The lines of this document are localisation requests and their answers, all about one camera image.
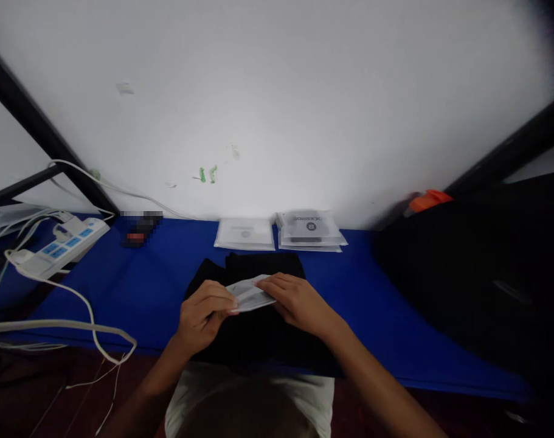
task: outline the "floor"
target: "floor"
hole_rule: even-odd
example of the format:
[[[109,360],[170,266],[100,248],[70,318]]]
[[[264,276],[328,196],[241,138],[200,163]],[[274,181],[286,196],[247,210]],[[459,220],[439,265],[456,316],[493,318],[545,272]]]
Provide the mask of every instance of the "floor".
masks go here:
[[[120,368],[114,409],[132,393],[155,361],[152,356],[133,355]],[[63,386],[95,380],[111,368],[112,364],[104,362],[94,350],[68,348],[36,356],[0,353],[0,437],[93,436],[113,401],[116,372],[92,385],[72,389]],[[9,380],[13,383],[3,385]],[[537,436],[534,426],[521,425],[507,416],[507,411],[527,415],[514,403],[435,391],[411,393],[450,437]],[[388,436],[344,380],[336,381],[333,412],[333,438]],[[156,436],[165,437],[163,427]]]

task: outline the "hand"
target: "hand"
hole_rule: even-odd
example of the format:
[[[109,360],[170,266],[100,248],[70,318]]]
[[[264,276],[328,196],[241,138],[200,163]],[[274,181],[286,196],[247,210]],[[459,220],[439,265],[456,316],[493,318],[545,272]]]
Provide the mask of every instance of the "hand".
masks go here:
[[[257,287],[277,300],[273,306],[285,322],[318,338],[326,338],[343,322],[307,280],[278,273],[259,281]]]
[[[181,305],[178,332],[170,344],[185,360],[205,349],[218,334],[222,322],[238,307],[238,300],[220,283],[206,280]]]

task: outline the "black metal frame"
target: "black metal frame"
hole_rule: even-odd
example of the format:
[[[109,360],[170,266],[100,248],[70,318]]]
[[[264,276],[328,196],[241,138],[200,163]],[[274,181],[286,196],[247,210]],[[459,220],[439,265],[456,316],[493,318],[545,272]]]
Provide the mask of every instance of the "black metal frame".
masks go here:
[[[457,198],[498,183],[552,147],[554,102],[460,176],[445,192]]]
[[[41,110],[35,105],[32,98],[20,87],[16,78],[14,78],[1,59],[0,102],[51,159],[69,161],[86,170]],[[0,190],[0,205],[7,204],[12,198],[62,172],[95,207],[114,213],[115,217],[111,221],[114,221],[120,215],[118,208],[106,196],[98,184],[73,167],[64,164],[42,170],[10,187]]]

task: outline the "black fabric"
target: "black fabric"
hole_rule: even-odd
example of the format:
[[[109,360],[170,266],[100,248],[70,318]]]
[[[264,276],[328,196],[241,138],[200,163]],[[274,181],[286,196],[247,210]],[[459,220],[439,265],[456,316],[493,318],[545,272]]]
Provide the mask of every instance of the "black fabric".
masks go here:
[[[554,174],[397,221],[373,248],[435,328],[554,395]]]
[[[204,282],[228,286],[260,274],[290,274],[305,278],[297,254],[251,254],[226,257],[226,269],[205,259],[185,292],[188,299]],[[287,323],[272,306],[227,318],[211,345],[194,360],[254,369],[266,363],[301,367],[320,375],[341,376],[338,362],[317,337]]]

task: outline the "person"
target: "person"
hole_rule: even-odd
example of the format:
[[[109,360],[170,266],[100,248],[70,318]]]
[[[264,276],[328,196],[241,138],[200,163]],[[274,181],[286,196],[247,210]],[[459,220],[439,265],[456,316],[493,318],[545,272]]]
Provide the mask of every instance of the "person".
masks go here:
[[[328,346],[391,436],[446,437],[306,280],[279,273],[257,286],[277,301],[273,306],[287,323]],[[333,379],[246,378],[225,367],[188,364],[214,340],[226,318],[236,317],[237,307],[225,287],[205,281],[182,304],[178,331],[161,357],[99,436],[153,437],[166,416],[168,438],[328,437]]]

